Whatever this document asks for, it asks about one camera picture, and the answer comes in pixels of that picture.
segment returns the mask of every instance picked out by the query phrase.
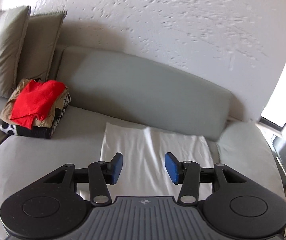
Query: circular cover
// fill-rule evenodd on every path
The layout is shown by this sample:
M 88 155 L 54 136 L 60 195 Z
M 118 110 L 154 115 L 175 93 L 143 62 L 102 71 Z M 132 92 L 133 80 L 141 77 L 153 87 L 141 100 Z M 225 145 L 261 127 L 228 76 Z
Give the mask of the circular cover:
M 85 218 L 85 201 L 60 184 L 40 183 L 10 196 L 0 208 L 5 229 L 25 239 L 55 238 Z
M 227 183 L 204 201 L 203 214 L 217 231 L 236 238 L 265 238 L 286 226 L 286 202 L 256 183 Z

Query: gray ribbed plate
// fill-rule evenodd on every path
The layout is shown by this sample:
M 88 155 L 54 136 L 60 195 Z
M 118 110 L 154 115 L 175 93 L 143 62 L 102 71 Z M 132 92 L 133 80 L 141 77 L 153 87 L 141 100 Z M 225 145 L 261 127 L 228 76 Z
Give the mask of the gray ribbed plate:
M 94 208 L 79 228 L 58 240 L 230 240 L 211 229 L 195 208 L 167 197 L 118 197 Z M 270 240 L 281 240 L 278 236 Z

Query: beige throw pillow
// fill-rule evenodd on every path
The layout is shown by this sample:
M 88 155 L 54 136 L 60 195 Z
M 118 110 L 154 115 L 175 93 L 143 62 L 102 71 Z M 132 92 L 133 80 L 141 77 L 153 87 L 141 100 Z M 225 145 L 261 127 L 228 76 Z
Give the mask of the beige throw pillow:
M 16 73 L 30 7 L 0 11 L 0 97 L 8 98 L 16 87 Z
M 17 83 L 22 78 L 48 80 L 66 11 L 31 16 L 20 56 Z

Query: stack of folded clothes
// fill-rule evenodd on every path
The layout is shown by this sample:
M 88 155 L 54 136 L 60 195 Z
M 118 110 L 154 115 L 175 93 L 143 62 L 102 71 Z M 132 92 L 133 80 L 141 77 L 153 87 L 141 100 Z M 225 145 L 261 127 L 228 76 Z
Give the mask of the stack of folded clothes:
M 22 79 L 0 114 L 0 130 L 50 139 L 70 102 L 69 90 L 61 82 Z

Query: sofa backrest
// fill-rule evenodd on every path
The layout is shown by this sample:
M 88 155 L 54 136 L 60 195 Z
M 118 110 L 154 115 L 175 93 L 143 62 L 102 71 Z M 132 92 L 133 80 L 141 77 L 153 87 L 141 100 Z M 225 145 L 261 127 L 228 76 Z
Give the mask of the sofa backrest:
M 56 55 L 51 77 L 69 87 L 72 106 L 214 141 L 224 129 L 231 93 L 200 77 L 94 48 L 58 47 Z

